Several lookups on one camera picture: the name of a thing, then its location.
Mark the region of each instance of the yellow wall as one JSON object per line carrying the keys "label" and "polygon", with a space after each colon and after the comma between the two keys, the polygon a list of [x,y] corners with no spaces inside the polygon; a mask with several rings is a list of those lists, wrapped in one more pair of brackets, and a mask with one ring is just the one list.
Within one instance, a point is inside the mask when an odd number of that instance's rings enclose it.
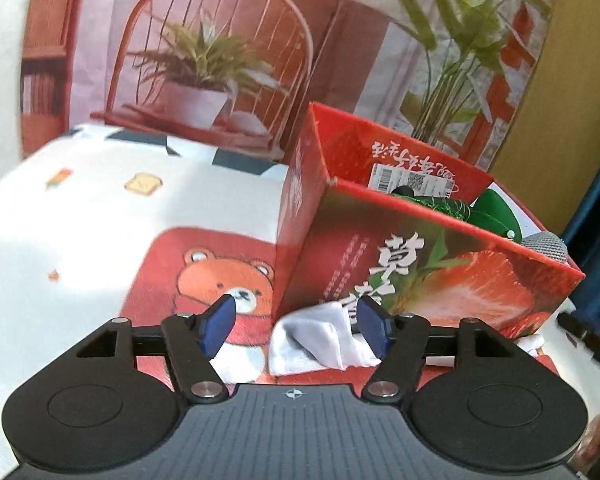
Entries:
{"label": "yellow wall", "polygon": [[491,173],[560,234],[600,167],[600,0],[556,0]]}

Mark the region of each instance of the red cardboard box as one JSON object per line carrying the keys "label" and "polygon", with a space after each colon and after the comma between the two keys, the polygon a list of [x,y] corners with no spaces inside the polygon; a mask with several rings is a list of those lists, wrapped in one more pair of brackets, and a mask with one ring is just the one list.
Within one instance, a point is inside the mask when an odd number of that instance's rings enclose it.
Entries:
{"label": "red cardboard box", "polygon": [[[274,319],[322,301],[341,300],[353,311],[357,298],[369,294],[394,314],[414,312],[447,326],[480,317],[519,336],[537,328],[583,279],[572,261],[562,264],[388,195],[404,170],[413,172],[407,174],[416,186],[442,184],[447,196],[467,204],[488,187],[506,194],[489,174],[432,146],[310,106],[282,192]],[[369,189],[372,177],[384,192]],[[545,230],[508,201],[527,234]]]}

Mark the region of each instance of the cartoon bear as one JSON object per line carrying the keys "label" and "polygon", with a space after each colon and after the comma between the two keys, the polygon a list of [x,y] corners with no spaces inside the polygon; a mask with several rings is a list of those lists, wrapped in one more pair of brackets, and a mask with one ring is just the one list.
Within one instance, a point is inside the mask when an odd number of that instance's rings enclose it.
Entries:
{"label": "cartoon bear", "polygon": [[201,314],[223,294],[235,299],[234,329],[211,361],[216,372],[229,384],[270,382],[267,350],[273,268],[261,260],[216,256],[206,248],[187,251],[184,260],[174,298],[176,312]]}

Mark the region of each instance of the gray knitted object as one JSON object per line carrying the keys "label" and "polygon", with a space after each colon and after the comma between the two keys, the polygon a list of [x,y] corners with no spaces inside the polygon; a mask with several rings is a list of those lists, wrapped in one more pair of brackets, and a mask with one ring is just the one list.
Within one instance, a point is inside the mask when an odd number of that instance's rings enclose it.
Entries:
{"label": "gray knitted object", "polygon": [[562,264],[567,263],[567,246],[560,237],[549,232],[542,231],[522,238],[520,245],[525,246],[536,253],[544,254]]}

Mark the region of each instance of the bear ear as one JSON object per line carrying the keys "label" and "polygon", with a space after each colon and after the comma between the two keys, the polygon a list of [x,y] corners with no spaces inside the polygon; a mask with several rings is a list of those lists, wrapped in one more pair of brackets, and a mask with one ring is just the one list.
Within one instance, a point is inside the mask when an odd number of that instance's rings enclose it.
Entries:
{"label": "bear ear", "polygon": [[251,260],[251,265],[263,273],[273,283],[273,267],[262,260]]}
{"label": "bear ear", "polygon": [[204,247],[196,247],[190,249],[184,255],[184,262],[188,265],[191,262],[200,262],[202,260],[214,260],[216,259],[216,255],[212,253],[209,249],[205,249]]}

